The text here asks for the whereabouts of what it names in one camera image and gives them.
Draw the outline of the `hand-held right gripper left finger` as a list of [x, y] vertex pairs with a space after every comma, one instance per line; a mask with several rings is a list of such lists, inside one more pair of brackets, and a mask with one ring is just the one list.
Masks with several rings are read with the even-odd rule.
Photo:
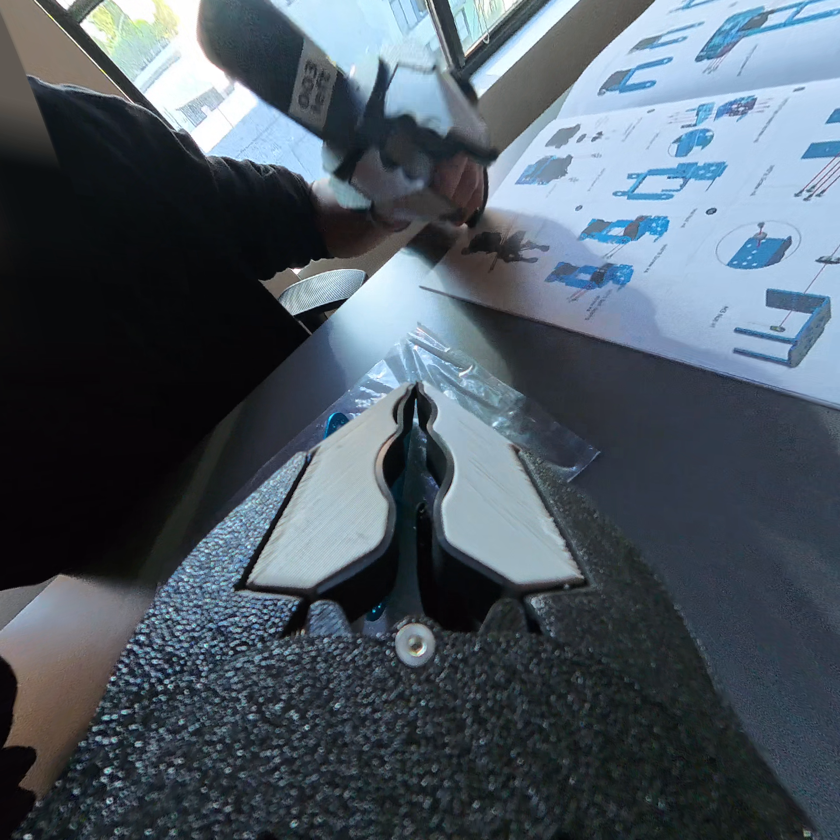
[[321, 442], [262, 540], [243, 586], [300, 598], [384, 598], [397, 570], [393, 487], [406, 464], [415, 385]]

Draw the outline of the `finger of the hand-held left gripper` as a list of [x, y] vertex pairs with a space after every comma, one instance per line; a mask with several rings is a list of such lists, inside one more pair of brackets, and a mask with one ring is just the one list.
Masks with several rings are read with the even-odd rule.
[[379, 59], [374, 83], [374, 147], [384, 165], [420, 165], [465, 154], [482, 165], [497, 149], [456, 79], [435, 64]]
[[373, 145], [361, 150], [327, 141], [326, 171], [338, 204], [355, 212], [377, 208], [399, 223], [464, 221], [457, 206], [433, 190], [432, 180], [436, 159], [467, 152], [467, 141], [423, 140], [409, 143], [406, 152], [406, 165], [388, 165]]

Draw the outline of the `person's dark clothing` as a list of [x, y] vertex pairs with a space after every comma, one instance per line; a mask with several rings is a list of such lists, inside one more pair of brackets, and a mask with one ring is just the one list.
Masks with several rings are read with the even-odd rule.
[[93, 561], [306, 339], [264, 280], [154, 245], [131, 150], [188, 134], [27, 80], [58, 163], [2, 163], [3, 589]]

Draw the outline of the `small clear plastic bag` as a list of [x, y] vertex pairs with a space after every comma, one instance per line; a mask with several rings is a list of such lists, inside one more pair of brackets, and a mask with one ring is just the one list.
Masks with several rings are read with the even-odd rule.
[[539, 404], [489, 373], [422, 325], [408, 332], [298, 438], [309, 449], [324, 438], [334, 414], [353, 419], [397, 386], [431, 385], [508, 441], [555, 464], [572, 480], [599, 455], [593, 445], [555, 421]]

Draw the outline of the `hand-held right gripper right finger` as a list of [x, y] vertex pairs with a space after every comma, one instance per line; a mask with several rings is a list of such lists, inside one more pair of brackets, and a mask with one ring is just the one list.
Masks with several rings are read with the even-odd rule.
[[585, 578], [518, 448], [432, 385], [421, 384], [433, 526], [444, 574], [466, 572], [529, 594]]

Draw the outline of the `person's left forearm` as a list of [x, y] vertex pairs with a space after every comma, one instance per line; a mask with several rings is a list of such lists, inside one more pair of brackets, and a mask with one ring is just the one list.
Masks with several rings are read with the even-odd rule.
[[267, 280], [329, 258], [312, 185], [275, 164], [205, 156], [166, 132], [131, 150], [136, 196], [168, 259]]

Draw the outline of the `window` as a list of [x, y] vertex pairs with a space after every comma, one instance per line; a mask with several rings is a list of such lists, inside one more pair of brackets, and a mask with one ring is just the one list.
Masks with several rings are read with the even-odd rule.
[[[205, 154], [325, 175], [321, 143], [215, 68], [196, 39], [196, 1], [58, 2], [174, 128]], [[443, 56], [426, 2], [276, 2], [340, 67], [401, 43]]]

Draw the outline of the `white instruction sheet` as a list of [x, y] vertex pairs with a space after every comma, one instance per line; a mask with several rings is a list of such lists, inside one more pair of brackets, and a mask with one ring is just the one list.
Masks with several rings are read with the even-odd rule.
[[839, 2], [654, 2], [423, 286], [838, 407]]

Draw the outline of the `person's left hand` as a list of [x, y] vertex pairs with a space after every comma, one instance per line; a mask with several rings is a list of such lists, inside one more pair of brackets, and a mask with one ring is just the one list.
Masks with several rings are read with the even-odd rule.
[[[447, 221], [452, 226], [469, 223], [483, 209], [488, 186], [487, 168], [463, 154], [438, 162], [434, 168], [432, 189], [451, 205], [454, 212]], [[363, 213], [342, 207], [327, 179], [312, 182], [310, 195], [330, 258], [360, 257], [409, 226], [379, 209]]]

